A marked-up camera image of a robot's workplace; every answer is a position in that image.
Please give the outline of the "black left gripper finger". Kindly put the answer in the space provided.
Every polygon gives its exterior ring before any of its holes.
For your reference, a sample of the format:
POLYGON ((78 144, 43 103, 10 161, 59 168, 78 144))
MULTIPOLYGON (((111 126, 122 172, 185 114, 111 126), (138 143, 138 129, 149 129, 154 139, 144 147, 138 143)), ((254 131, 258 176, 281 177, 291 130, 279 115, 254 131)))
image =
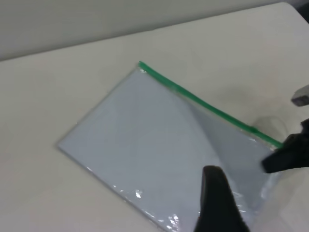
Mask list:
POLYGON ((205 166, 202 172, 200 215, 196 232, 248 232, 223 170, 205 166))

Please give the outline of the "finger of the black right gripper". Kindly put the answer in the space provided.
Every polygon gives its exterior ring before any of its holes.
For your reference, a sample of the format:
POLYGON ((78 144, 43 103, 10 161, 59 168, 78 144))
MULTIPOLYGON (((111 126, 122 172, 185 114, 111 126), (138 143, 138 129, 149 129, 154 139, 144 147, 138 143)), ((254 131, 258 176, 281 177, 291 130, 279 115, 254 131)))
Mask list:
POLYGON ((301 126, 300 133, 290 134, 280 148, 262 160, 266 173, 309 166, 309 120, 302 121, 301 126))
POLYGON ((298 89, 292 96, 291 102, 296 106, 309 105, 309 85, 298 89))

